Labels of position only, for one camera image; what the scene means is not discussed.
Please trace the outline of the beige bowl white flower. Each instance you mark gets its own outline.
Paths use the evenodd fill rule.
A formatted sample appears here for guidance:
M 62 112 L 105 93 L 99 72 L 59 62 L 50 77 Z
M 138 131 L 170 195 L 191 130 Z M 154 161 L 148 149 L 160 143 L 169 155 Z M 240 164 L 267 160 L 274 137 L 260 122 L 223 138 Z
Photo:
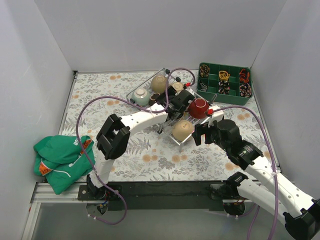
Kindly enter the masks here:
M 184 85 L 181 82 L 173 82 L 171 86 L 175 89 L 177 93 L 181 92 L 184 90 Z

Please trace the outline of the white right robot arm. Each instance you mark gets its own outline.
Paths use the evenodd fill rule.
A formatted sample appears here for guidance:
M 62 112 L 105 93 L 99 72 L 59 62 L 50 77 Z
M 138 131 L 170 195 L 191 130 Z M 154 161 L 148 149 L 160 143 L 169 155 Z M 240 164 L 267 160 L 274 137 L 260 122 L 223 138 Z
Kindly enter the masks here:
M 284 225 L 296 240 L 310 240 L 320 231 L 320 201 L 306 194 L 282 173 L 274 172 L 263 153 L 252 143 L 242 139 L 235 122 L 223 119 L 209 125 L 194 127 L 195 144 L 216 144 L 229 160 L 241 168 L 230 176 L 216 193 L 237 199 L 251 200 Z

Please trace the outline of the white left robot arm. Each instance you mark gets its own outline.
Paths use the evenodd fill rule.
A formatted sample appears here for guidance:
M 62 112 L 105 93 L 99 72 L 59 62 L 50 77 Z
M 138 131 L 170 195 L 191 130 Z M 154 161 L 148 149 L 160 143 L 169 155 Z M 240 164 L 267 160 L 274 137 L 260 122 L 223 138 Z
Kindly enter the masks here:
M 166 94 L 162 93 L 146 111 L 126 116 L 108 116 L 96 136 L 98 156 L 94 169 L 86 178 L 87 190 L 95 200 L 101 200 L 106 196 L 105 185 L 108 183 L 114 161 L 126 152 L 130 137 L 154 125 L 162 125 L 169 120 L 182 117 L 195 99 L 195 93 L 190 88 L 177 93 L 171 86 L 167 93 L 168 99 Z

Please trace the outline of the olive beige plain bowl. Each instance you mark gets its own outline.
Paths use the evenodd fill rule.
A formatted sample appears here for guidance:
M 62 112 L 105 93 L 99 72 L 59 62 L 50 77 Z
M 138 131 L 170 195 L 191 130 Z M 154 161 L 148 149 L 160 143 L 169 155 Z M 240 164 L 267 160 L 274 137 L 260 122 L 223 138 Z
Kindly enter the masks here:
M 156 75 L 151 81 L 151 90 L 155 93 L 163 93 L 166 90 L 167 78 L 164 75 Z

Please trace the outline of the beige bowl bird motif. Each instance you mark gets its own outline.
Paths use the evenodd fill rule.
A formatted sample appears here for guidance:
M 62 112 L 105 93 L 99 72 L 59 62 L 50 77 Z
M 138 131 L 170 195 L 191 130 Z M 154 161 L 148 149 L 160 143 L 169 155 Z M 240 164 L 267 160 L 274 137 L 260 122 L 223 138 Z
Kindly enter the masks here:
M 194 131 L 194 125 L 188 120 L 180 120 L 172 127 L 172 135 L 178 141 L 184 141 Z

